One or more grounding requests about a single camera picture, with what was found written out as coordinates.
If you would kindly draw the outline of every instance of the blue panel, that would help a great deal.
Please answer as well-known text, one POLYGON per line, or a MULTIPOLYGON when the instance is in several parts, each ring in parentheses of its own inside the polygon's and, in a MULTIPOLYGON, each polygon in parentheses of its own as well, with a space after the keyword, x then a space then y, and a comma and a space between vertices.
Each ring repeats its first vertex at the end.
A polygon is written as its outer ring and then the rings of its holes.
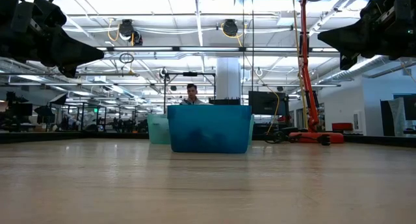
POLYGON ((172 150, 182 153, 245 153, 250 106, 168 106, 172 150))

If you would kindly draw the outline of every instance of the robotic arm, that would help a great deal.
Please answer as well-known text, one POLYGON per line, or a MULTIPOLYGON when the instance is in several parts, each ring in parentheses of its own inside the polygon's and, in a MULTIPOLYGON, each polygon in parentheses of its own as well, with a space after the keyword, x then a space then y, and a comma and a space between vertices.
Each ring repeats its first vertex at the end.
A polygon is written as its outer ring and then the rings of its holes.
POLYGON ((416 57, 416 0, 370 0, 360 17, 353 25, 318 35, 341 53, 341 70, 350 69, 358 55, 416 57))
POLYGON ((0 56, 57 66, 66 77, 74 78, 77 66, 104 54, 65 33, 66 16, 52 1, 0 0, 0 56))

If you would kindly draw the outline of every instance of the man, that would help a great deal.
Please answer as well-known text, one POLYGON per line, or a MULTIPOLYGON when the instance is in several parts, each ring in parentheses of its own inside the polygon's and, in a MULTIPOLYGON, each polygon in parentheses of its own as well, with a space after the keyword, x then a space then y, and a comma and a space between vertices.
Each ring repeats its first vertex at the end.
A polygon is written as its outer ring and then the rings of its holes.
POLYGON ((188 84, 188 99, 182 101, 181 105, 206 105, 206 103, 200 101, 196 94, 198 94, 198 89, 195 84, 188 84))

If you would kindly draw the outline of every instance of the teal plastic bin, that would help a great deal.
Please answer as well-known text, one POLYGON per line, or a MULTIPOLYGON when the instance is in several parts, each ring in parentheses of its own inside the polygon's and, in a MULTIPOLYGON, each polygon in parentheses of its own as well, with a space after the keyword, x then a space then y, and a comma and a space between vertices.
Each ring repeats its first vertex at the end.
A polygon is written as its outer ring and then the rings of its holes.
POLYGON ((251 118, 250 106, 168 106, 172 151, 245 153, 251 118))
POLYGON ((253 128, 254 128, 254 115, 250 120, 250 130, 248 131, 248 145, 251 145, 253 142, 253 128))
POLYGON ((169 121, 166 114, 149 114, 149 138, 153 144, 170 144, 169 121))

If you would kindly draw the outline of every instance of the wall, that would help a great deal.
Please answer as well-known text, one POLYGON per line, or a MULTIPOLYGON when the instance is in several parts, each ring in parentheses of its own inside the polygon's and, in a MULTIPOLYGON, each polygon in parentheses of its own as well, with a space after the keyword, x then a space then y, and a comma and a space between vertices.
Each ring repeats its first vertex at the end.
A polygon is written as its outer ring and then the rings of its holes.
POLYGON ((402 71, 375 79, 363 79, 365 96, 365 121, 369 136, 383 136, 383 121, 380 101, 392 100, 394 94, 416 93, 416 83, 411 77, 403 76, 402 71))
MULTIPOLYGON (((340 88, 323 88, 318 91, 319 103, 325 105, 325 126, 332 131, 332 123, 353 123, 354 112, 361 111, 363 134, 365 130, 364 99, 361 78, 351 82, 342 82, 340 88)), ((289 110, 302 108, 302 102, 290 102, 289 110)))

